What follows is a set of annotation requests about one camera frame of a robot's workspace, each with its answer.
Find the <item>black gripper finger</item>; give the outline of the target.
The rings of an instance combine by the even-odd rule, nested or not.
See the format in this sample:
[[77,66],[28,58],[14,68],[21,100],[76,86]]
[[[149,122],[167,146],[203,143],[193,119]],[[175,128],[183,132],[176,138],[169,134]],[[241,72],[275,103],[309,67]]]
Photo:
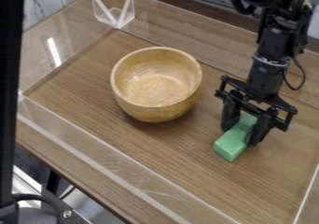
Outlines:
[[240,119],[240,105],[239,102],[228,96],[224,100],[221,109],[220,129],[227,132],[239,122]]
[[256,119],[256,123],[248,131],[245,141],[248,147],[255,147],[273,128],[273,120],[269,115],[260,115]]

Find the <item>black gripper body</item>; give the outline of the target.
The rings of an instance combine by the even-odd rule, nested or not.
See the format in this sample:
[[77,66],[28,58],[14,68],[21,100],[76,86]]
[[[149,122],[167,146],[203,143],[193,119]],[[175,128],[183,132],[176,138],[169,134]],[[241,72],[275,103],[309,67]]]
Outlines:
[[240,112],[244,111],[256,118],[260,115],[272,116],[273,128],[281,131],[288,129],[292,116],[297,113],[296,108],[279,96],[288,67],[288,61],[275,63],[253,56],[247,80],[223,76],[215,94],[223,104],[231,96],[239,102]]

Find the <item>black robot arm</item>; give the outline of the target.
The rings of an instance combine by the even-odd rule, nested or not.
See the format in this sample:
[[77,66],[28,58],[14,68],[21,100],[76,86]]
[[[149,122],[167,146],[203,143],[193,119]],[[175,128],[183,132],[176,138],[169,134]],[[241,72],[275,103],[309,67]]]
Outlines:
[[220,128],[229,131],[243,112],[256,117],[248,130],[249,147],[263,141],[271,129],[285,131],[297,109],[279,96],[288,84],[291,64],[299,64],[297,55],[308,44],[308,29],[313,4],[311,0],[231,0],[235,10],[244,15],[261,11],[257,30],[257,50],[244,80],[224,76],[216,97],[223,100]]

